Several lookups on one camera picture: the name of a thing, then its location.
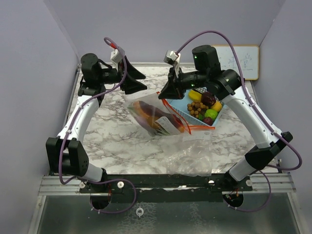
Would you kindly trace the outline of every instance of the yellow lemon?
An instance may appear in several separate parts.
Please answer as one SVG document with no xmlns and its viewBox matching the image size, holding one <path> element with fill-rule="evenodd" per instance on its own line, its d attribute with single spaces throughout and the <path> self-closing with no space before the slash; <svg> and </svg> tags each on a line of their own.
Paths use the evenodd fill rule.
<svg viewBox="0 0 312 234">
<path fill-rule="evenodd" d="M 222 104 L 219 101 L 216 101 L 215 104 L 210 107 L 210 109 L 220 112 L 222 109 Z"/>
</svg>

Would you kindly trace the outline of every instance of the cable clip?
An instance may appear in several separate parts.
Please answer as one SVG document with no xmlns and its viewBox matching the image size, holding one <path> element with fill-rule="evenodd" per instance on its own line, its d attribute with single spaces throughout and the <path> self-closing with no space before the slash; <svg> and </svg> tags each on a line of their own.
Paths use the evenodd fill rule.
<svg viewBox="0 0 312 234">
<path fill-rule="evenodd" d="M 271 135 L 272 135 L 272 136 L 275 135 L 275 134 L 277 134 L 277 131 L 276 131 L 276 130 L 274 130 L 273 132 L 271 132 Z"/>
</svg>

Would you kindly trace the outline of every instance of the food label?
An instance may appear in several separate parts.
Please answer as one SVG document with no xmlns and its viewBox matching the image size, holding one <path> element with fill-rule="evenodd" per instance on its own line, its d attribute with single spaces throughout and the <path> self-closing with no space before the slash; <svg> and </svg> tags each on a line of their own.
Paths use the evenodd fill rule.
<svg viewBox="0 0 312 234">
<path fill-rule="evenodd" d="M 181 132 L 170 122 L 170 120 L 163 116 L 160 117 L 158 120 L 156 120 L 158 124 L 160 124 L 161 127 L 163 127 L 169 134 L 171 135 L 177 135 Z"/>
</svg>

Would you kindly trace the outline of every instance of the blue tray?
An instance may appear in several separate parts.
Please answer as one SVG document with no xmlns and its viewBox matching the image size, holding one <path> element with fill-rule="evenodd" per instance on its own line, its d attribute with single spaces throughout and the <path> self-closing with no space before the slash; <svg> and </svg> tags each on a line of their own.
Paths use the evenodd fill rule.
<svg viewBox="0 0 312 234">
<path fill-rule="evenodd" d="M 183 99 L 179 99 L 179 100 L 173 100 L 173 99 L 167 99 L 167 102 L 175 109 L 175 111 L 177 111 L 181 116 L 183 116 L 185 118 L 185 120 L 192 124 L 192 125 L 202 125 L 202 126 L 209 126 L 208 124 L 205 124 L 203 121 L 200 121 L 199 119 L 191 116 L 189 114 L 189 111 L 187 110 L 187 104 L 192 103 L 193 101 L 189 98 L 189 92 L 190 90 L 187 90 L 185 92 L 185 96 Z M 224 111 L 224 107 L 225 105 L 223 103 L 222 104 L 222 109 L 219 112 L 217 118 L 215 119 L 212 127 L 215 127 L 216 124 L 218 123 L 222 112 Z"/>
</svg>

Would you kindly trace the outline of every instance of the red apple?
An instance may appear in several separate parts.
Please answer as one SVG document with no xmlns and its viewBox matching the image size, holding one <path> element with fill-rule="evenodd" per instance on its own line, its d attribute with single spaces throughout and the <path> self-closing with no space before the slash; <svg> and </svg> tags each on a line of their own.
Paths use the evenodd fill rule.
<svg viewBox="0 0 312 234">
<path fill-rule="evenodd" d="M 201 102 L 206 106 L 213 106 L 215 104 L 215 97 L 210 92 L 205 92 L 201 95 Z"/>
<path fill-rule="evenodd" d="M 208 125 L 212 126 L 213 123 L 214 123 L 214 120 L 213 120 L 212 118 L 210 118 L 210 117 L 207 117 L 207 118 L 204 118 L 204 119 L 203 119 L 203 122 L 204 122 L 205 124 L 208 124 Z"/>
</svg>

